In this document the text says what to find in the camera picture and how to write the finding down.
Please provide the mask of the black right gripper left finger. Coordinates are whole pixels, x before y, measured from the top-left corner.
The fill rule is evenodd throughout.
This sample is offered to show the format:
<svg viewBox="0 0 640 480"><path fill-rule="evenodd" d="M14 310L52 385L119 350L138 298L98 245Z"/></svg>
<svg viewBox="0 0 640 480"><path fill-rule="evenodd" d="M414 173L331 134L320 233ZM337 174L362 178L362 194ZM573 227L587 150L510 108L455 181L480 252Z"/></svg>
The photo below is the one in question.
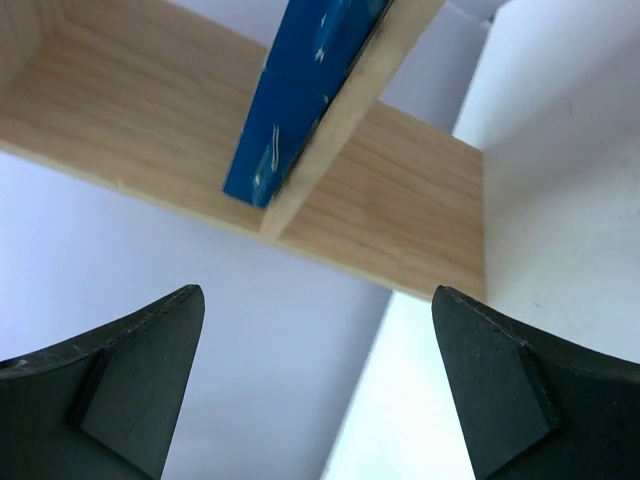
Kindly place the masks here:
<svg viewBox="0 0 640 480"><path fill-rule="evenodd" d="M204 314L201 287L186 285L2 361L2 478L161 478Z"/></svg>

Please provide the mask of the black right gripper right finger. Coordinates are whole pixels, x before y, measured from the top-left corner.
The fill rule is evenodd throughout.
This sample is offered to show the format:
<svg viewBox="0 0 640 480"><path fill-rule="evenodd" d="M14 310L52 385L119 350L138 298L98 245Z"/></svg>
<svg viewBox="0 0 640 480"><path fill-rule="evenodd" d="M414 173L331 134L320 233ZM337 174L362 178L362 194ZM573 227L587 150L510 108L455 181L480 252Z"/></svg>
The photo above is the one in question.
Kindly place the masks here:
<svg viewBox="0 0 640 480"><path fill-rule="evenodd" d="M436 339L478 479L636 479L639 366L440 286Z"/></svg>

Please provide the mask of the grey Harry's razor box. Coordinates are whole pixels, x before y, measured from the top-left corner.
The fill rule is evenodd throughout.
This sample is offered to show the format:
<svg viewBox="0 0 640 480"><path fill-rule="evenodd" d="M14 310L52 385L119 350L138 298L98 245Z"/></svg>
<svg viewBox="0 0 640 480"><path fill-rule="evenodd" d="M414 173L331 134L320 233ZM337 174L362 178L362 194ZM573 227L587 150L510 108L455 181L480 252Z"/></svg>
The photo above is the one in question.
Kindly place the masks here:
<svg viewBox="0 0 640 480"><path fill-rule="evenodd" d="M386 13L386 0L291 0L265 70L333 98Z"/></svg>
<svg viewBox="0 0 640 480"><path fill-rule="evenodd" d="M306 144L329 98L261 73L223 193L266 208Z"/></svg>

